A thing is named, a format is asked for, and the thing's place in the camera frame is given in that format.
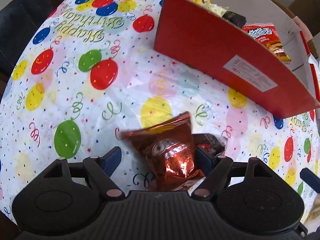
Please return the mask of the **red cardboard box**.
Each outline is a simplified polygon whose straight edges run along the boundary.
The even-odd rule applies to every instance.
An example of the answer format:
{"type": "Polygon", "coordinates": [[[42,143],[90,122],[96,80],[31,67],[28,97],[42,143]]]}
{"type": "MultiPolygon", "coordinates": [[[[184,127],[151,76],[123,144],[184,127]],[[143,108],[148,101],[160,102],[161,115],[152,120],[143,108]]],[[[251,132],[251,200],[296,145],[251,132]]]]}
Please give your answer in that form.
{"type": "Polygon", "coordinates": [[[154,49],[219,80],[278,118],[319,107],[318,64],[298,25],[271,0],[213,0],[249,23],[273,23],[284,64],[242,29],[191,0],[164,0],[154,49]]]}

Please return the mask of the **balloon birthday tablecloth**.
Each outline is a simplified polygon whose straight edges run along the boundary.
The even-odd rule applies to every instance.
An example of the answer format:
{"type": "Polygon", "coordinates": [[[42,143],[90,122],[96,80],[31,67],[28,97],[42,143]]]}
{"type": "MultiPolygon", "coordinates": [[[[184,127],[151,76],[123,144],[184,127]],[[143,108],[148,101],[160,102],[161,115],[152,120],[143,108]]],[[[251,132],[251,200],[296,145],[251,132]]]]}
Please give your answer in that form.
{"type": "Polygon", "coordinates": [[[278,120],[236,90],[154,51],[162,0],[65,0],[35,31],[1,100],[1,213],[57,157],[70,162],[119,146],[112,179],[127,192],[154,176],[119,137],[189,111],[194,133],[227,139],[235,161],[257,157],[302,197],[319,172],[314,112],[278,120]]]}

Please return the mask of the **cream pastry packet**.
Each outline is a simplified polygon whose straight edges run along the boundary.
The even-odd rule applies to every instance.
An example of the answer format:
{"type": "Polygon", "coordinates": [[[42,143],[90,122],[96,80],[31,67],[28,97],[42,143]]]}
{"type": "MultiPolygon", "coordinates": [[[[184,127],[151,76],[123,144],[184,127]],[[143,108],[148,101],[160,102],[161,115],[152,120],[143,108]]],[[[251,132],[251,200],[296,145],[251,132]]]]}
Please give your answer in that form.
{"type": "Polygon", "coordinates": [[[222,17],[229,9],[229,7],[221,7],[212,3],[206,4],[206,8],[218,17],[222,17]]]}

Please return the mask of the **red chips snack bag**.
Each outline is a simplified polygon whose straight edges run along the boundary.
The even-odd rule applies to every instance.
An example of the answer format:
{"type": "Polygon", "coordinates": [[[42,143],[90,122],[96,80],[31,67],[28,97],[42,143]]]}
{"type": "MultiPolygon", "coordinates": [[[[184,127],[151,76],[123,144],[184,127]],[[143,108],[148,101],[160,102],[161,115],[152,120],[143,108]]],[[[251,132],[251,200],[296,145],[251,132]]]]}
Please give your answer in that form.
{"type": "Polygon", "coordinates": [[[250,37],[264,45],[284,64],[289,64],[291,58],[285,53],[283,45],[273,23],[245,24],[242,27],[250,37]]]}

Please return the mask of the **dark purple snack packet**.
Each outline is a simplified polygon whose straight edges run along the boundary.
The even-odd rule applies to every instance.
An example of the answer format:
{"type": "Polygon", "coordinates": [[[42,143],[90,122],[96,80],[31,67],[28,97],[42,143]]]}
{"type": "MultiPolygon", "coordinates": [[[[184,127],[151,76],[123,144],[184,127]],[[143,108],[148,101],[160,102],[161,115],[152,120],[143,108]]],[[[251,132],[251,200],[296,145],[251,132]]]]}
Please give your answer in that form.
{"type": "Polygon", "coordinates": [[[210,157],[224,154],[228,139],[210,133],[192,134],[196,147],[203,148],[210,157]]]}

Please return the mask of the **dark blue chair cushion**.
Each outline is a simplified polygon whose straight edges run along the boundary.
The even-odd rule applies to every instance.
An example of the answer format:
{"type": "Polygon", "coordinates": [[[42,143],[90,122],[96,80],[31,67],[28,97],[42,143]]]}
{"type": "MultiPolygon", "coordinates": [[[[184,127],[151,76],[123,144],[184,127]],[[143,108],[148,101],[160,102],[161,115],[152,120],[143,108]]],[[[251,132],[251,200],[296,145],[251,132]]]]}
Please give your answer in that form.
{"type": "Polygon", "coordinates": [[[1,73],[11,75],[25,47],[53,11],[50,0],[13,0],[1,10],[1,73]]]}

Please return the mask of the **brown foil Oreo bag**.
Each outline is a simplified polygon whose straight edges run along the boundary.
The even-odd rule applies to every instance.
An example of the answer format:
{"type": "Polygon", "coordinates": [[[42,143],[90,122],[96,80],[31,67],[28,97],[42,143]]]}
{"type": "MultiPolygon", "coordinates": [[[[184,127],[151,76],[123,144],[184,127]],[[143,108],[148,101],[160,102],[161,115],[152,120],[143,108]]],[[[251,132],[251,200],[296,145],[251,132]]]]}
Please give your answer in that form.
{"type": "Polygon", "coordinates": [[[154,126],[121,132],[144,157],[155,175],[152,191],[188,190],[204,177],[195,163],[195,144],[189,112],[154,126]]]}

